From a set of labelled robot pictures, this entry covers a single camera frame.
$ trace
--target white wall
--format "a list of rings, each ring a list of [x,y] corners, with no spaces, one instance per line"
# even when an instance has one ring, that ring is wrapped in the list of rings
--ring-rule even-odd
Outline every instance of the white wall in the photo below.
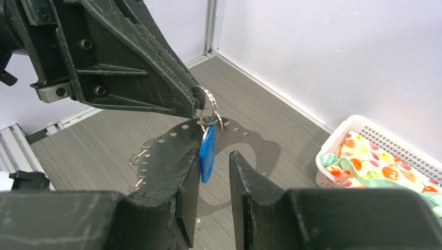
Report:
[[[207,0],[144,0],[167,42],[186,62],[204,50]],[[14,55],[6,68],[19,80],[8,87],[0,83],[0,129],[18,123],[33,133],[85,107],[64,99],[51,104],[39,100],[29,84],[37,76],[27,56]]]
[[[226,0],[219,52],[331,129],[363,115],[442,161],[439,0]]]

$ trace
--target screw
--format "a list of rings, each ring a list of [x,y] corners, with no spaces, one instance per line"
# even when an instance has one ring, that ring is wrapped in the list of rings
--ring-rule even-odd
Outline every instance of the screw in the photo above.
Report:
[[[39,8],[37,10],[37,15],[39,19],[43,22],[47,22],[51,19],[51,13],[49,13],[49,11],[47,11],[47,9],[45,8]]]
[[[95,87],[94,88],[94,93],[97,95],[97,96],[105,96],[106,95],[106,88],[104,87],[104,86],[101,86],[101,85],[99,85],[99,86],[97,86],[97,87]]]
[[[63,89],[62,87],[59,87],[59,88],[55,91],[55,93],[56,93],[59,97],[63,97],[63,96],[66,95],[66,90]]]
[[[84,51],[90,51],[92,49],[92,41],[89,39],[83,39],[80,41],[80,47]]]

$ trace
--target blue tag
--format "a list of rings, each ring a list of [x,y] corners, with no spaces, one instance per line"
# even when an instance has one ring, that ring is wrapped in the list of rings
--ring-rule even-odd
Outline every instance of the blue tag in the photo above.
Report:
[[[201,182],[207,183],[212,174],[213,163],[215,162],[215,128],[210,125],[203,135],[203,142],[200,149],[200,170]]]

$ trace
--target white basket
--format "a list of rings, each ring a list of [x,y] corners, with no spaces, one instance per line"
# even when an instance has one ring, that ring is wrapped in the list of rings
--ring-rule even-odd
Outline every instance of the white basket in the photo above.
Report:
[[[321,156],[334,153],[343,144],[350,130],[365,137],[390,154],[399,157],[428,178],[442,183],[442,164],[440,162],[367,118],[354,115],[339,125],[316,155],[318,171],[315,182],[318,186],[322,188],[342,188],[333,175],[322,166]]]

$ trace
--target gray mat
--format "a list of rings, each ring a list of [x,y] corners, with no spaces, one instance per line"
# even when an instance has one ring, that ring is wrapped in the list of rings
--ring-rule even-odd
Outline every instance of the gray mat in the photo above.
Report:
[[[219,112],[282,147],[270,179],[282,188],[316,187],[314,157],[329,134],[219,58],[191,69],[214,94]],[[136,181],[129,157],[147,140],[185,119],[140,112],[102,111],[31,145],[57,190],[116,190],[128,193]],[[202,197],[212,205],[230,200],[228,154],[238,149],[255,165],[246,144],[230,146],[216,158]],[[194,249],[235,249],[231,208],[197,219]]]

